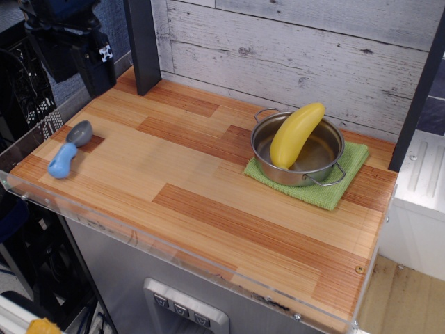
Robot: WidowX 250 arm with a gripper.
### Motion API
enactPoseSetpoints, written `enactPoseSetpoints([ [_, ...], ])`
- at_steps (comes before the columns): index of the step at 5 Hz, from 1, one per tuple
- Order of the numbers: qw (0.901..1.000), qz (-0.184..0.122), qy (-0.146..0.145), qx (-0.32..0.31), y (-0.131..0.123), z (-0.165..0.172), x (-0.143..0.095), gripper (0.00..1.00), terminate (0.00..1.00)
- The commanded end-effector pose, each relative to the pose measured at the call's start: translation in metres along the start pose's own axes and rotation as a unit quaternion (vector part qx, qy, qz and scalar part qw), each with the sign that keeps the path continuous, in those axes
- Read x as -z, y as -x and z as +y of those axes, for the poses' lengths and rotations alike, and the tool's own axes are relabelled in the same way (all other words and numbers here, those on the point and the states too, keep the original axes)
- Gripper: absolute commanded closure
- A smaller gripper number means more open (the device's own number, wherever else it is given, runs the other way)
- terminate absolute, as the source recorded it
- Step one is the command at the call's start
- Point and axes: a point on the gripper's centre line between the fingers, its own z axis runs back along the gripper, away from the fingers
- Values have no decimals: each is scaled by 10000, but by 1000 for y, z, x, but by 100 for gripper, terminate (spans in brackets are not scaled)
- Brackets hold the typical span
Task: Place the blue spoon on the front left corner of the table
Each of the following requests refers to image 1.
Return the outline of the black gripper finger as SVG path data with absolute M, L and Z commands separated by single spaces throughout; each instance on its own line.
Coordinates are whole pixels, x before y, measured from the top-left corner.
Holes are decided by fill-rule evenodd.
M 78 74 L 70 48 L 46 34 L 29 33 L 31 45 L 48 74 L 60 83 Z
M 99 49 L 73 48 L 71 53 L 77 71 L 92 98 L 114 87 L 116 84 L 115 67 L 110 45 L 104 45 Z

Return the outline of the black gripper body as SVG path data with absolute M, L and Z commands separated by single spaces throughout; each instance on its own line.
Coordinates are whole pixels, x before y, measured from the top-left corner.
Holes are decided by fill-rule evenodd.
M 91 13 L 87 17 L 75 15 L 66 22 L 57 22 L 38 17 L 31 11 L 26 12 L 25 31 L 28 36 L 29 33 L 46 34 L 67 45 L 70 52 L 73 48 L 99 49 L 110 45 L 107 35 L 100 28 L 99 20 Z

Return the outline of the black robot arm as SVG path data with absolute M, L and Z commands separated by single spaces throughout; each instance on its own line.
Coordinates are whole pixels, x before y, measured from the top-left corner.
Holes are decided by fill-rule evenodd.
M 79 74 L 91 97 L 116 83 L 113 51 L 93 12 L 98 1 L 20 1 L 24 29 L 49 75 L 58 83 Z

